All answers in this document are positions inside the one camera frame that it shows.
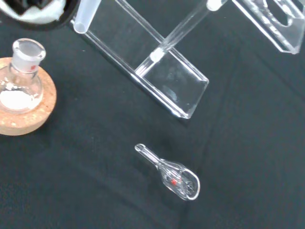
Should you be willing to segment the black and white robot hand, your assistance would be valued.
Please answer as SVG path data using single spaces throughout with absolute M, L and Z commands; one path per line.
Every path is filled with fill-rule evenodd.
M 2 0 L 0 22 L 29 31 L 50 31 L 70 22 L 79 0 Z

